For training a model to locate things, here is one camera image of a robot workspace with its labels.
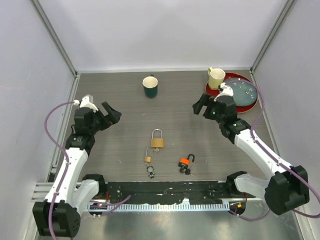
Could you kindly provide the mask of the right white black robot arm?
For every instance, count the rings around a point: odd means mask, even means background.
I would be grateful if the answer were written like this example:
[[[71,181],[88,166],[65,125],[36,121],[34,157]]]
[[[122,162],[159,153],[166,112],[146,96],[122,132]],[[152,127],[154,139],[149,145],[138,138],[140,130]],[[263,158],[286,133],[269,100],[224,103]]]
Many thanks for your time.
[[[252,127],[238,117],[232,96],[213,97],[204,93],[193,104],[193,113],[198,115],[202,107],[206,107],[204,118],[216,121],[221,134],[244,151],[266,176],[263,180],[245,172],[237,173],[235,179],[225,186],[230,197],[248,193],[264,200],[278,216],[310,201],[307,171],[301,165],[293,166],[272,151]]]

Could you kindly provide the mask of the orange black padlock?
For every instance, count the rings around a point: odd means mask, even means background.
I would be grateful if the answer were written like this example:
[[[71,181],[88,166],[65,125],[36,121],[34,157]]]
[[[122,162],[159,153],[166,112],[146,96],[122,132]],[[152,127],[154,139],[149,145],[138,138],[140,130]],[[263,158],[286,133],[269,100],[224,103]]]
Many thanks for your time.
[[[195,155],[191,153],[188,155],[187,158],[181,158],[178,163],[178,166],[183,169],[188,169],[190,166],[190,163],[193,163],[194,161],[195,161]]]

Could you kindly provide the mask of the keys with panda keychain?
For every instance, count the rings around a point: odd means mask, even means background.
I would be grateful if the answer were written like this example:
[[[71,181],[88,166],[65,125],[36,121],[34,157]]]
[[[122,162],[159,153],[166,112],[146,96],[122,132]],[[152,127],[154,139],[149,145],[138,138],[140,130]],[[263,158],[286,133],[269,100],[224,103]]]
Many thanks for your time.
[[[150,179],[153,179],[155,177],[154,168],[151,165],[147,165],[146,170],[148,172],[148,176]]]

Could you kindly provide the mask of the small brass long-shackle padlock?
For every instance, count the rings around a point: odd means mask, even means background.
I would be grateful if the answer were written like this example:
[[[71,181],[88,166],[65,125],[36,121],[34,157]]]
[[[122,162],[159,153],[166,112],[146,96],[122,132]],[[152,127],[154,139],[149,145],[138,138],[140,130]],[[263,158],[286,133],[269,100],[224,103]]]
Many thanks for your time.
[[[146,151],[145,151],[145,157],[144,157],[144,162],[146,163],[146,164],[148,164],[148,163],[150,163],[151,162],[151,157],[148,155],[148,147],[146,147]]]

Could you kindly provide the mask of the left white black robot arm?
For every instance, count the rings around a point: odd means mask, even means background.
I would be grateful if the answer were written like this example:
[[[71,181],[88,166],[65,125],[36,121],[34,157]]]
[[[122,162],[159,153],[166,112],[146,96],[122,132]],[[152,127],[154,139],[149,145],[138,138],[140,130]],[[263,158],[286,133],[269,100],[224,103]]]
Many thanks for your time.
[[[43,201],[37,201],[32,214],[40,236],[74,238],[80,228],[81,215],[92,198],[102,199],[107,192],[101,174],[89,174],[77,184],[81,170],[95,144],[95,134],[120,121],[122,114],[107,102],[103,114],[88,97],[72,101],[78,108],[65,146],[58,145],[64,155],[55,181]]]

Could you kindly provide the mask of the black-headed keys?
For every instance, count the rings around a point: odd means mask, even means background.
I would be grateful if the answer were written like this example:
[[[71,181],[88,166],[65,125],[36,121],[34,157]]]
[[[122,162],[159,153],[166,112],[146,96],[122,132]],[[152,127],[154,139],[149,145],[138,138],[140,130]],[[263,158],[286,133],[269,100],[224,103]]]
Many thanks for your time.
[[[187,175],[187,176],[194,176],[195,177],[195,175],[191,172],[191,168],[192,168],[192,166],[190,166],[190,167],[188,167],[188,168],[180,168],[179,169],[179,172],[181,173],[181,174],[185,174],[185,175]]]

